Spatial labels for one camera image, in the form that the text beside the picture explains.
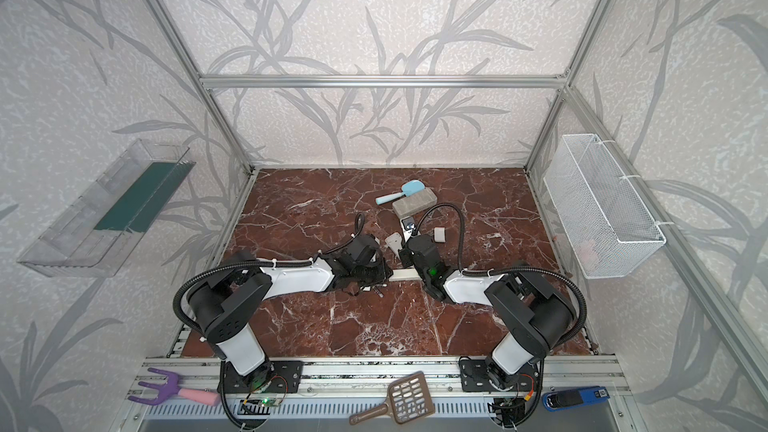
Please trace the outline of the white battery cover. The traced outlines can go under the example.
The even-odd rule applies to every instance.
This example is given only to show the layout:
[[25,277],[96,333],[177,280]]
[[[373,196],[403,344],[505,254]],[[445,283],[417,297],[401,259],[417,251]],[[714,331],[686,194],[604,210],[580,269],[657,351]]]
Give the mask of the white battery cover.
[[446,232],[445,232],[445,229],[442,228],[442,227],[436,227],[433,230],[433,237],[434,237],[434,240],[437,243],[445,243],[446,242]]

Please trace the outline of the slim white remote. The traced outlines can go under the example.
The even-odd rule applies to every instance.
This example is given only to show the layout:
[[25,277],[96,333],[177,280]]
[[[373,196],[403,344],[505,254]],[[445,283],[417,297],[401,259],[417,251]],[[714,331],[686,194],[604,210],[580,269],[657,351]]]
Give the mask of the slim white remote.
[[421,281],[422,278],[414,268],[396,269],[390,277],[390,282]]

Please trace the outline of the white remote control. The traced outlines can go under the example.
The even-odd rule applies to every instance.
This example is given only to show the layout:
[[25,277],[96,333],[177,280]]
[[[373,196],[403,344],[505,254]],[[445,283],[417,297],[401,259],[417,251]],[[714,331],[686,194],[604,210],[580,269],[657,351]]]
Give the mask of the white remote control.
[[398,255],[403,248],[403,238],[398,232],[389,235],[385,239],[385,243],[395,255]]

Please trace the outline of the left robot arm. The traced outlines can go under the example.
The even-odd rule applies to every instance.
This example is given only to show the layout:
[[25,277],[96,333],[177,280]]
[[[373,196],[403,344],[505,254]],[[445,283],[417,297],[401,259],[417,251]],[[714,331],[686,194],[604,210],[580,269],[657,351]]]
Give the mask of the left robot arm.
[[176,317],[210,344],[216,357],[250,378],[270,369],[251,317],[261,303],[294,293],[325,293],[351,284],[360,288],[386,283],[393,275],[380,244],[359,234],[347,243],[303,261],[253,258],[247,254],[183,283],[174,295]]

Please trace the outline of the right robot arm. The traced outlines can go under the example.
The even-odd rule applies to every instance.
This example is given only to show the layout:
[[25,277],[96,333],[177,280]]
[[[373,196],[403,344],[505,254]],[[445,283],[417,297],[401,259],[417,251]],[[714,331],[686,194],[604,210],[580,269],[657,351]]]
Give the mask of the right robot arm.
[[501,318],[508,333],[485,359],[485,367],[491,385],[508,390],[524,367],[541,371],[544,359],[553,349],[578,335],[587,318],[586,299],[568,277],[524,261],[488,270],[448,266],[436,241],[420,232],[426,219],[440,208],[451,208],[457,213],[457,260],[462,260],[463,213],[454,204],[439,203],[427,208],[418,220],[406,219],[412,225],[399,253],[401,262],[415,268],[425,292],[433,299],[489,306]]

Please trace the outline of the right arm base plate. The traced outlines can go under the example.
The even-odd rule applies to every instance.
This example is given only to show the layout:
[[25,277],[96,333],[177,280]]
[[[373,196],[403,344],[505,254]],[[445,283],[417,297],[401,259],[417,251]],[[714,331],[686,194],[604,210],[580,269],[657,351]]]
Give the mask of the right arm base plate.
[[473,359],[460,356],[458,367],[464,392],[511,392],[526,395],[535,389],[539,375],[536,364],[525,363],[515,374],[490,365],[486,358]]

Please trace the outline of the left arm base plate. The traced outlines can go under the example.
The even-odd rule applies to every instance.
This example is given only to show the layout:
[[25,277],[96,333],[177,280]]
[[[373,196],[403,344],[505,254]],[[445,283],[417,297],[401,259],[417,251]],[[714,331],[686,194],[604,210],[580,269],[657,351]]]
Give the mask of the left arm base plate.
[[240,375],[230,362],[220,369],[218,392],[227,394],[298,392],[304,363],[298,360],[271,361],[267,359],[254,371]]

